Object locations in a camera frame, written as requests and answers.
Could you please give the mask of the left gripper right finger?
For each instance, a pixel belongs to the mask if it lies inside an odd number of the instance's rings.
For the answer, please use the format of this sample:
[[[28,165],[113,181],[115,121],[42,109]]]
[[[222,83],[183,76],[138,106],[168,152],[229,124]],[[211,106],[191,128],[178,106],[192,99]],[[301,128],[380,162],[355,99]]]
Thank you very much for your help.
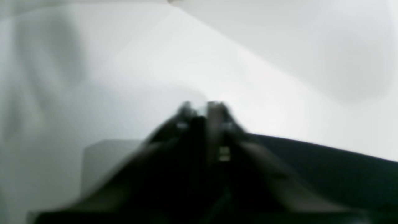
[[[207,104],[207,169],[222,177],[228,206],[213,221],[225,224],[366,224],[363,210],[311,187],[249,136],[221,102]]]

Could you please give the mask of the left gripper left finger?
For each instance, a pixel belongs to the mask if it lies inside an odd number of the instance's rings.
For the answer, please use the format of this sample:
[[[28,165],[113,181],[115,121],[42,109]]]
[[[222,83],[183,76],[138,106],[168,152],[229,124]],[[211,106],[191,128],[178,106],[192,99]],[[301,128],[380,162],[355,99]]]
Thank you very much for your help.
[[[188,224],[206,210],[204,118],[183,103],[134,155],[80,200],[33,224]]]

